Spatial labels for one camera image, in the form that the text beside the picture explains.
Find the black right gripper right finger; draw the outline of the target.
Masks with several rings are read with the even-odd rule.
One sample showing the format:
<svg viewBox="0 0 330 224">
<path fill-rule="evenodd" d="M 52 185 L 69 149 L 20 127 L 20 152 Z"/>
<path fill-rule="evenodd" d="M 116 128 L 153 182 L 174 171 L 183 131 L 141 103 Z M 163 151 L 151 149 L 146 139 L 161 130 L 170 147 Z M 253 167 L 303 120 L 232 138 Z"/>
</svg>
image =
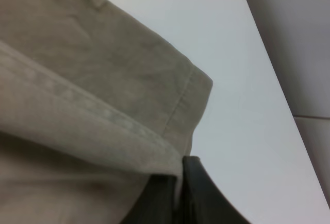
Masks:
<svg viewBox="0 0 330 224">
<path fill-rule="evenodd" d="M 200 158 L 184 157 L 183 167 L 180 223 L 249 223 L 220 192 Z"/>
</svg>

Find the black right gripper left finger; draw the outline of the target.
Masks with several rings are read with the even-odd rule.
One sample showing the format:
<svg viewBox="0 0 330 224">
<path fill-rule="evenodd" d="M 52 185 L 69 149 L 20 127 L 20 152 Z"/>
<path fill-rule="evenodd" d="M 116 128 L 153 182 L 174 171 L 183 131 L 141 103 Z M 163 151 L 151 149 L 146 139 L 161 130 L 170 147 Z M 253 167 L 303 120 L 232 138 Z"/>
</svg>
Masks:
<svg viewBox="0 0 330 224">
<path fill-rule="evenodd" d="M 174 207 L 176 181 L 174 176 L 152 175 L 121 224 L 180 223 L 180 214 Z"/>
</svg>

